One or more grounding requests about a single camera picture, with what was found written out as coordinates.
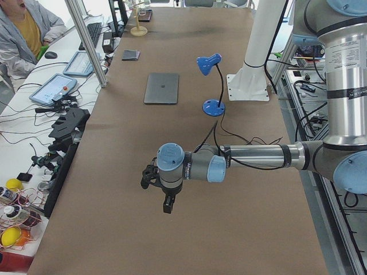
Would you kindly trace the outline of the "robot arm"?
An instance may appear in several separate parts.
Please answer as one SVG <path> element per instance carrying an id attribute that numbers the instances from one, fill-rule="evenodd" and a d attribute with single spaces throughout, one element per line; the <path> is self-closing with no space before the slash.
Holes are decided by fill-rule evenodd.
<path id="1" fill-rule="evenodd" d="M 276 145 L 199 146 L 185 152 L 175 143 L 157 153 L 155 185 L 170 213 L 185 179 L 222 182 L 227 168 L 295 167 L 322 175 L 337 187 L 366 193 L 366 2 L 296 1 L 293 43 L 322 44 L 329 131 L 323 140 Z"/>

